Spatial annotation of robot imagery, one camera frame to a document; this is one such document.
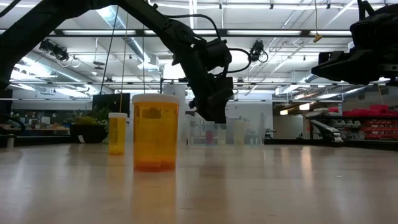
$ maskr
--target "robotic arm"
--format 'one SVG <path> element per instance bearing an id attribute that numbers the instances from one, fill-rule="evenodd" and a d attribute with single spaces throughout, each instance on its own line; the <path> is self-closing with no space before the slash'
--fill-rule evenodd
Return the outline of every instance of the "robotic arm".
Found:
<path id="1" fill-rule="evenodd" d="M 358 7 L 359 21 L 350 27 L 355 47 L 349 53 L 320 53 L 312 73 L 356 85 L 386 77 L 391 79 L 388 85 L 398 86 L 398 4 L 374 11 L 367 1 L 358 0 Z"/>
<path id="2" fill-rule="evenodd" d="M 226 41 L 211 42 L 197 36 L 185 24 L 158 12 L 144 0 L 43 0 L 0 35 L 0 88 L 8 86 L 14 65 L 63 21 L 93 9 L 118 5 L 149 29 L 174 53 L 195 99 L 190 106 L 208 121 L 225 123 L 225 105 L 233 95 L 233 79 L 226 77 L 232 61 Z M 224 67 L 222 75 L 208 71 Z"/>

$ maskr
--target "wooden table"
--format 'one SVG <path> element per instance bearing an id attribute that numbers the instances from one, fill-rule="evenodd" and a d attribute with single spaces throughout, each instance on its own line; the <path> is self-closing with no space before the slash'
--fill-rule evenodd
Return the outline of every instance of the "wooden table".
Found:
<path id="1" fill-rule="evenodd" d="M 133 172 L 102 145 L 0 152 L 0 223 L 397 223 L 398 154 L 191 147 L 176 172 Z"/>

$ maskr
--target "black monitor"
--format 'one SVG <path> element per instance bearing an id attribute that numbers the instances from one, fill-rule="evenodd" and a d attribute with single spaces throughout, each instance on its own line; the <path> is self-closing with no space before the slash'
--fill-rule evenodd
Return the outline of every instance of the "black monitor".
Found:
<path id="1" fill-rule="evenodd" d="M 113 113 L 120 112 L 120 94 L 95 95 L 93 97 L 93 109 L 108 106 Z M 130 117 L 130 93 L 122 94 L 122 113 L 126 113 Z"/>

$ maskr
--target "potted plant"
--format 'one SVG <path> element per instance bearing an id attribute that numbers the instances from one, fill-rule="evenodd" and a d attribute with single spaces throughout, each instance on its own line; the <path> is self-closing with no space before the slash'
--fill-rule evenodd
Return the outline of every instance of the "potted plant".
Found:
<path id="1" fill-rule="evenodd" d="M 98 109 L 97 106 L 87 115 L 76 116 L 70 126 L 71 136 L 81 143 L 101 143 L 107 137 L 108 107 Z"/>

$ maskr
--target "cable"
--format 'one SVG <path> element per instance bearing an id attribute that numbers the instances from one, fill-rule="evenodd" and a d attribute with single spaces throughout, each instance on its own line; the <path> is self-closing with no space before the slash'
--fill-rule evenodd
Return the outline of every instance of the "cable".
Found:
<path id="1" fill-rule="evenodd" d="M 77 65 L 73 65 L 73 61 L 74 61 L 74 60 L 78 61 L 79 63 L 78 63 Z M 70 62 L 70 65 L 71 65 L 73 68 L 78 68 L 78 67 L 80 66 L 80 64 L 81 64 L 80 59 L 79 59 L 79 58 L 76 58 L 75 56 L 73 56 L 73 59 L 72 59 L 72 61 Z"/>
<path id="2" fill-rule="evenodd" d="M 115 18 L 118 17 L 118 14 L 119 14 L 119 6 L 118 6 L 118 8 L 116 9 Z M 111 48 L 112 48 L 112 42 L 113 42 L 113 35 L 114 35 L 114 30 L 115 30 L 115 28 L 116 28 L 116 22 L 117 22 L 117 21 L 118 21 L 118 20 L 115 19 L 115 20 L 114 20 L 114 24 L 113 24 L 112 36 L 111 36 L 111 43 L 109 44 L 108 55 L 106 56 L 106 63 L 105 63 L 105 69 L 104 69 L 104 76 L 102 77 L 101 90 L 99 91 L 99 94 L 102 94 L 102 88 L 104 87 L 106 69 L 108 68 L 108 60 L 109 60 L 109 55 L 111 54 Z"/>
<path id="3" fill-rule="evenodd" d="M 379 85 L 379 84 L 377 84 L 377 88 L 379 89 L 380 101 L 381 101 L 381 104 L 383 105 L 384 102 L 383 102 L 383 97 L 382 97 L 382 95 L 381 95 L 381 90 L 380 90 L 380 85 Z"/>
<path id="4" fill-rule="evenodd" d="M 231 48 L 231 49 L 229 49 L 229 50 L 232 50 L 232 51 L 240 51 L 240 52 L 243 52 L 243 53 L 247 54 L 247 55 L 248 55 L 248 61 L 249 61 L 249 63 L 248 63 L 248 65 L 247 65 L 246 67 L 244 67 L 244 68 L 242 68 L 242 69 L 233 70 L 233 71 L 228 71 L 228 73 L 242 72 L 242 71 L 244 71 L 245 69 L 249 68 L 249 66 L 250 66 L 250 64 L 251 64 L 251 56 L 250 56 L 249 52 L 247 52 L 247 51 L 245 51 L 245 50 L 243 50 L 243 49 L 236 49 L 236 48 Z"/>
<path id="5" fill-rule="evenodd" d="M 268 62 L 268 54 L 267 54 L 267 52 L 265 52 L 265 51 L 262 51 L 262 53 L 264 53 L 266 56 L 267 56 L 267 59 L 265 60 L 265 61 L 262 61 L 262 60 L 260 60 L 260 57 L 261 57 L 261 55 L 260 55 L 260 57 L 259 57 L 259 62 L 261 62 L 261 63 L 266 63 L 266 62 Z"/>
<path id="6" fill-rule="evenodd" d="M 192 14 L 192 15 L 165 16 L 165 17 L 172 18 L 172 19 L 174 19 L 174 18 L 189 18 L 189 17 L 202 17 L 202 18 L 205 18 L 205 19 L 207 19 L 207 20 L 209 20 L 211 22 L 211 24 L 213 25 L 213 27 L 214 27 L 214 29 L 215 29 L 215 31 L 217 33 L 217 37 L 219 39 L 221 39 L 220 33 L 218 32 L 217 25 L 214 23 L 214 20 L 212 18 L 208 17 L 208 16 L 205 16 L 205 15 L 202 15 L 202 14 Z"/>
<path id="7" fill-rule="evenodd" d="M 13 0 L 3 11 L 0 12 L 0 18 L 5 16 L 11 9 L 13 9 L 21 0 Z"/>
<path id="8" fill-rule="evenodd" d="M 317 8 L 317 0 L 313 0 L 315 3 L 315 32 L 318 35 L 318 8 Z"/>
<path id="9" fill-rule="evenodd" d="M 126 21 L 126 27 L 129 27 L 129 14 L 127 13 L 127 21 Z M 120 91 L 120 109 L 119 113 L 122 113 L 122 103 L 123 103 L 123 82 L 124 82 L 124 66 L 126 64 L 126 47 L 127 47 L 127 41 L 124 42 L 124 55 L 123 55 L 123 70 L 122 70 L 122 89 Z"/>
<path id="10" fill-rule="evenodd" d="M 72 61 L 71 61 L 68 65 L 62 65 L 61 62 L 57 59 L 57 63 L 58 63 L 59 65 L 61 65 L 63 68 L 67 68 L 67 67 L 69 67 L 69 65 L 72 64 Z"/>
<path id="11" fill-rule="evenodd" d="M 144 39 L 145 39 L 145 37 L 142 37 L 142 51 L 145 50 Z M 142 87 L 144 88 L 144 94 L 145 94 L 145 90 L 146 90 L 146 88 L 145 88 L 145 57 L 142 56 L 142 58 L 143 58 L 143 60 L 142 60 L 142 81 L 144 82 Z"/>

